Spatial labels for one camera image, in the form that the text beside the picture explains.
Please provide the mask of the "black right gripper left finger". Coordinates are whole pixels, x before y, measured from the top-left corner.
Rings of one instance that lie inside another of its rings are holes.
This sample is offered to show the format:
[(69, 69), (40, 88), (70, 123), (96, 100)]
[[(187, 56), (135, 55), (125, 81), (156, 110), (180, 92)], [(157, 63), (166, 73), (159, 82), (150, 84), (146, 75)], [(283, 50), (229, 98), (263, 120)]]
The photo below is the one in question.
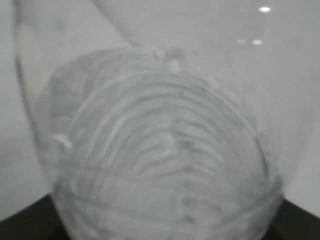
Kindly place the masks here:
[(46, 195), (0, 222), (2, 240), (70, 240), (52, 198)]

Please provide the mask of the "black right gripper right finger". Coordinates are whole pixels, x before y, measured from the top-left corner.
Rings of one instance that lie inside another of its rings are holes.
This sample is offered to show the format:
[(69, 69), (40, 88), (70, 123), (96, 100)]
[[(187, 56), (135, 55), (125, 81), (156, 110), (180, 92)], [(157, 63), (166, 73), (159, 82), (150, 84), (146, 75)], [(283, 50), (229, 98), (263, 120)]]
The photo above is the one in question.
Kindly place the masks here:
[(320, 240), (320, 218), (284, 200), (263, 240)]

